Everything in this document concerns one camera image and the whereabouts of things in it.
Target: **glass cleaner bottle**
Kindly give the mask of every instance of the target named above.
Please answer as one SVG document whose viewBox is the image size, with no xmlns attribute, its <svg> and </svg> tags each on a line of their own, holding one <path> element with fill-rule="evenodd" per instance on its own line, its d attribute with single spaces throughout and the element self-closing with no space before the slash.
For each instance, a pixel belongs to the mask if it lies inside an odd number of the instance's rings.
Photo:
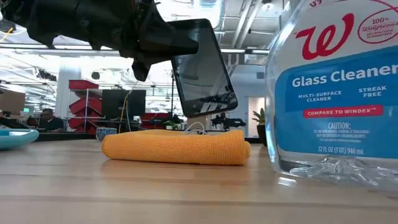
<svg viewBox="0 0 398 224">
<path fill-rule="evenodd" d="M 266 86 L 276 171 L 398 190 L 398 0 L 303 0 Z"/>
</svg>

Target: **smartphone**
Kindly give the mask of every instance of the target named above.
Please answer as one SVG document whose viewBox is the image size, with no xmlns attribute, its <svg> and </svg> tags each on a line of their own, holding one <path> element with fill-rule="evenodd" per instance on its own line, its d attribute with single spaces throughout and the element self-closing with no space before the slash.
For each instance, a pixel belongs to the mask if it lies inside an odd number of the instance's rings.
<svg viewBox="0 0 398 224">
<path fill-rule="evenodd" d="M 196 54 L 171 58 L 184 115 L 194 118 L 235 109 L 238 99 L 210 21 L 192 19 L 169 24 L 177 29 L 177 35 L 187 35 L 199 43 Z"/>
</svg>

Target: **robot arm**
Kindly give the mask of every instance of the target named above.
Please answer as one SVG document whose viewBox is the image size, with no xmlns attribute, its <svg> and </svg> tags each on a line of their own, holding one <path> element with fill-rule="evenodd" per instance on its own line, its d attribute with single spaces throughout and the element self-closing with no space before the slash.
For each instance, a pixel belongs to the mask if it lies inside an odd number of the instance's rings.
<svg viewBox="0 0 398 224">
<path fill-rule="evenodd" d="M 134 59 L 137 80 L 145 81 L 150 66 L 172 56 L 195 54 L 198 42 L 177 34 L 156 9 L 154 0 L 5 0 L 4 19 L 27 28 L 27 33 L 48 48 L 64 35 L 87 41 Z"/>
</svg>

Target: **teal bowl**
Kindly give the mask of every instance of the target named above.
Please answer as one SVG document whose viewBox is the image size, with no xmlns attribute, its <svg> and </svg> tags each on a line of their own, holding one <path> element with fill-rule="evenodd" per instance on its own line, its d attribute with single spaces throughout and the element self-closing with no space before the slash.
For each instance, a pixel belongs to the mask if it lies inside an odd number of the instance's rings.
<svg viewBox="0 0 398 224">
<path fill-rule="evenodd" d="M 34 142 L 39 132 L 31 129 L 0 129 L 0 150 L 14 149 Z"/>
</svg>

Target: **wooden table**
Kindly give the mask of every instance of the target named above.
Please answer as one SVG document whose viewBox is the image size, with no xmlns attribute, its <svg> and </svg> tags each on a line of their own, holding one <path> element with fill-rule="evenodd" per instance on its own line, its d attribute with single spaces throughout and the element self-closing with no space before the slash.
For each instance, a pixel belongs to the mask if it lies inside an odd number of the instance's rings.
<svg viewBox="0 0 398 224">
<path fill-rule="evenodd" d="M 397 197 L 246 166 L 112 161 L 94 140 L 0 152 L 1 224 L 397 223 Z"/>
</svg>

